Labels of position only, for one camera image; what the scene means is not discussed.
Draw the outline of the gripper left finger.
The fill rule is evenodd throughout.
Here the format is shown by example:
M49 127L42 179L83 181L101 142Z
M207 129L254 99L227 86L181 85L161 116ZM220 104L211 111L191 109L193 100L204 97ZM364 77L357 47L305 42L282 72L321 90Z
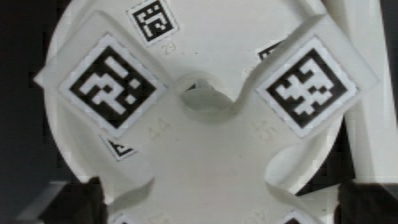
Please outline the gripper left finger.
M14 224L106 224L99 178L87 183L53 181L30 202Z

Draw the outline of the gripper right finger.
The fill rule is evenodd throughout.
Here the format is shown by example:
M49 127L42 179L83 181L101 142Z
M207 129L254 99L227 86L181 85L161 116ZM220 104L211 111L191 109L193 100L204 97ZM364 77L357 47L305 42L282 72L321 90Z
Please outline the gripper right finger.
M334 224L398 224L396 183L339 185Z

